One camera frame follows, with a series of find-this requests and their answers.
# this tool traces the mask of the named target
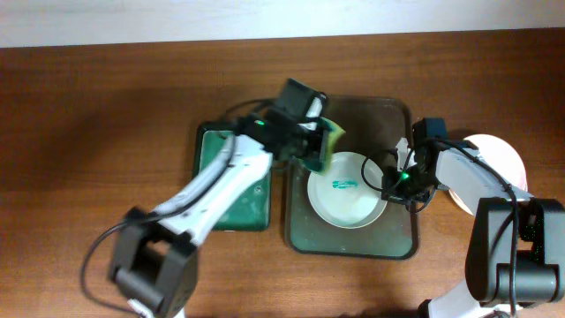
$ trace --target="wooden tabletop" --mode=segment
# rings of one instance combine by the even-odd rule
[[[191,176],[198,125],[296,78],[331,95],[402,99],[452,138],[489,133],[528,187],[565,202],[565,30],[391,34],[0,50],[0,316],[122,317],[85,300],[87,247],[134,205]],[[284,177],[263,232],[214,232],[188,302],[196,316],[337,316],[416,308],[460,282],[473,218],[440,193],[408,261],[298,254],[283,240]],[[112,242],[88,283],[105,279]],[[565,301],[521,313],[558,317]]]

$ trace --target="white plate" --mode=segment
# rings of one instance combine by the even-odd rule
[[[366,226],[377,219],[387,206],[380,193],[365,184],[361,165],[365,157],[352,152],[332,155],[329,171],[323,176],[311,173],[308,198],[318,215],[326,222],[344,229]],[[369,160],[365,177],[380,187],[382,171]]]
[[[493,169],[515,187],[528,191],[526,168],[522,158],[506,141],[487,134],[475,134],[464,138],[477,146],[480,154]],[[473,215],[459,196],[451,189],[449,195],[465,212]]]

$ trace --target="sponge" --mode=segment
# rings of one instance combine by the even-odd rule
[[[302,164],[309,171],[323,175],[326,173],[332,163],[332,154],[337,141],[345,134],[344,129],[333,121],[321,117],[318,125],[324,130],[329,131],[327,139],[322,142],[322,149],[320,150],[320,160],[302,160]]]

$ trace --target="green tray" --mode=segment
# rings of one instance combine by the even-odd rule
[[[199,127],[194,156],[193,176],[206,168],[225,142],[217,132],[230,135],[225,125],[205,123]],[[263,231],[271,212],[271,172],[243,192],[215,224],[217,231]]]
[[[401,137],[411,142],[411,116],[400,101],[377,97],[330,96],[324,117],[336,122],[344,136],[335,153],[367,155],[394,148]],[[372,158],[381,168],[396,166],[391,156]],[[308,199],[310,172],[294,163],[287,178],[287,243],[305,254],[332,254],[405,260],[418,250],[418,217],[389,202],[374,222],[358,229],[342,229],[321,219]]]

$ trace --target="white background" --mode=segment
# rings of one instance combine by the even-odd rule
[[[0,0],[0,47],[565,27],[565,0]]]

